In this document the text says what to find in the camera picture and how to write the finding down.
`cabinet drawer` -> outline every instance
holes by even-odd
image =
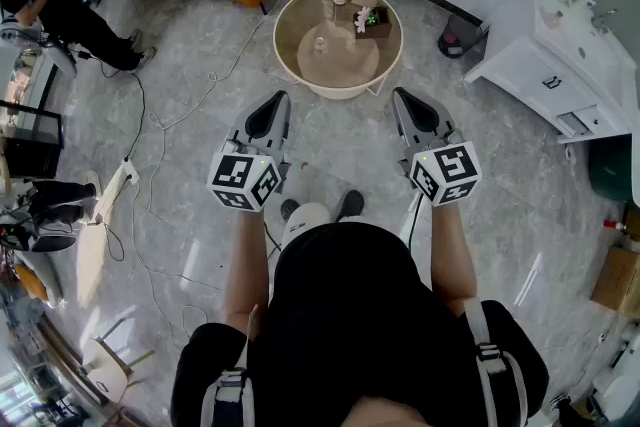
[[[508,62],[503,61],[495,74],[509,82],[526,103],[548,116],[558,116],[589,106],[573,87],[573,77],[567,76],[529,52],[518,52]]]
[[[616,132],[604,112],[602,112],[597,105],[574,111],[573,114],[575,114],[594,135],[609,135]]]

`chair leg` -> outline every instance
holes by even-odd
[[[127,387],[125,389],[128,390],[129,388],[135,386],[136,384],[140,384],[141,382],[144,382],[144,379],[138,379],[137,381],[131,381],[129,384],[127,384]]]
[[[151,356],[154,355],[156,351],[149,351],[146,354],[143,354],[142,356],[140,356],[138,359],[134,359],[131,363],[127,363],[128,367],[133,367],[135,365],[137,365],[138,363],[140,363],[141,361],[144,361],[147,358],[150,358]]]
[[[111,333],[113,333],[113,332],[118,328],[118,326],[119,326],[120,324],[122,324],[123,322],[124,322],[124,319],[120,319],[120,320],[118,320],[118,322],[116,322],[113,326],[111,326],[111,327],[109,328],[109,330],[108,330],[104,335],[102,335],[102,336],[98,337],[98,338],[97,338],[97,340],[98,340],[99,342],[100,342],[100,341],[104,341],[104,339],[105,339],[107,336],[109,336]]]

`white stool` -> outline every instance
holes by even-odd
[[[100,392],[112,402],[120,402],[127,388],[136,384],[129,383],[133,374],[131,367],[147,359],[155,351],[149,351],[131,363],[125,363],[105,343],[105,338],[124,322],[118,320],[103,336],[90,338],[84,346],[84,356],[80,371]]]

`faucet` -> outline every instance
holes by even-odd
[[[601,34],[606,34],[607,32],[609,32],[609,27],[607,27],[606,20],[610,15],[614,15],[617,12],[618,12],[617,8],[610,9],[609,11],[607,11],[606,13],[604,13],[602,15],[598,15],[598,16],[593,17],[591,19],[591,24],[596,29],[599,29]]]

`green object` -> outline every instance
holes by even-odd
[[[589,181],[598,196],[613,201],[633,202],[630,135],[591,141]]]

